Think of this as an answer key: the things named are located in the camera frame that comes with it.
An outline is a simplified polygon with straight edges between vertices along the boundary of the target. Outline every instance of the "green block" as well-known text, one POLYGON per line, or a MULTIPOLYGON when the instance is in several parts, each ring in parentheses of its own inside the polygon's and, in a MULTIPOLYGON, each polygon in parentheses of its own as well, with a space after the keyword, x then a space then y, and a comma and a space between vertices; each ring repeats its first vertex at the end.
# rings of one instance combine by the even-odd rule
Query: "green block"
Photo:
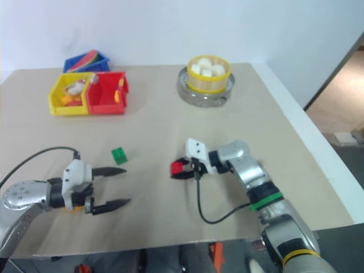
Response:
POLYGON ((116 164, 120 165, 120 164, 127 162, 127 158, 126 158, 126 155, 125 155, 122 147, 112 150, 111 153, 113 154, 113 158, 114 158, 116 164))

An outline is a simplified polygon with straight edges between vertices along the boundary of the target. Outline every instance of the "green ring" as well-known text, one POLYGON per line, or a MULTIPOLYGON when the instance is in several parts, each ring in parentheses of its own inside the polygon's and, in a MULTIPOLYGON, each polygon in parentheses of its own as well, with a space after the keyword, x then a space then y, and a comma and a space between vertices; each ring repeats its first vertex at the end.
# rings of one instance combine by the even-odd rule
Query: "green ring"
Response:
POLYGON ((251 204, 249 206, 250 210, 257 210, 259 209, 261 206, 264 206, 266 203, 269 203, 273 200, 276 200, 278 198, 283 197, 283 194, 281 192, 276 192, 273 193, 272 195, 267 196, 266 198, 261 199, 259 202, 256 202, 254 204, 251 204))

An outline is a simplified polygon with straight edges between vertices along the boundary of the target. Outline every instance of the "steamer basket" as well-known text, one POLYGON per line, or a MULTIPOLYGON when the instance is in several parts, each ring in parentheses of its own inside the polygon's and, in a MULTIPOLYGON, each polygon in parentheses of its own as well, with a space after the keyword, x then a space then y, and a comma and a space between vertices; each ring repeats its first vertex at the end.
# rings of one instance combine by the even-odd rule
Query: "steamer basket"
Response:
POLYGON ((218 94, 224 92, 229 82, 231 65, 224 59, 216 56, 203 55, 193 58, 187 65, 187 86, 198 93, 218 94), (202 57, 209 58, 212 65, 221 64, 226 73, 217 77, 204 77, 191 70, 192 64, 197 64, 202 57))

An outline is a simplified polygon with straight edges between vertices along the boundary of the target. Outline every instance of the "red bin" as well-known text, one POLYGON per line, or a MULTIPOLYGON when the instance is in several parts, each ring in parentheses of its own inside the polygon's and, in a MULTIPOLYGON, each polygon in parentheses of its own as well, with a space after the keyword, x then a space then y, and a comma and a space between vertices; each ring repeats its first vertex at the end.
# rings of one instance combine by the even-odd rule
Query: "red bin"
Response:
POLYGON ((96 75, 98 81, 95 84, 89 84, 86 91, 89 114, 123 114, 126 107, 126 94, 129 92, 125 72, 96 72, 96 75))

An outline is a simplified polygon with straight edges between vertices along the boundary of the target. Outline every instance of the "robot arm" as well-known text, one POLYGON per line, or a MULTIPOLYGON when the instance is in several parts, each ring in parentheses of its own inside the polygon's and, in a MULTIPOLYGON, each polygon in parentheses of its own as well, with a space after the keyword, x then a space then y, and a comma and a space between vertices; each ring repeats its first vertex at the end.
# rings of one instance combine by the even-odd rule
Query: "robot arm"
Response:
POLYGON ((63 178, 47 181, 24 181, 13 184, 0 199, 0 258, 15 251, 31 222, 40 213, 55 208, 85 206, 92 215, 111 212, 130 199, 118 199, 95 206, 92 180, 96 176, 114 176, 126 172, 121 168, 94 168, 80 159, 73 159, 64 170, 63 178))
MULTIPOLYGON (((251 157, 245 142, 236 140, 215 151, 208 151, 202 142, 188 139, 185 154, 186 158, 177 162, 187 165, 189 160, 198 160, 202 164, 199 176, 230 171, 237 177, 251 202, 250 208, 257 211, 264 226, 262 238, 269 255, 275 264, 284 267, 284 273, 336 272, 320 258, 314 233, 283 197, 261 164, 251 157)), ((181 171, 180 165, 173 164, 172 177, 193 177, 191 172, 181 171)))

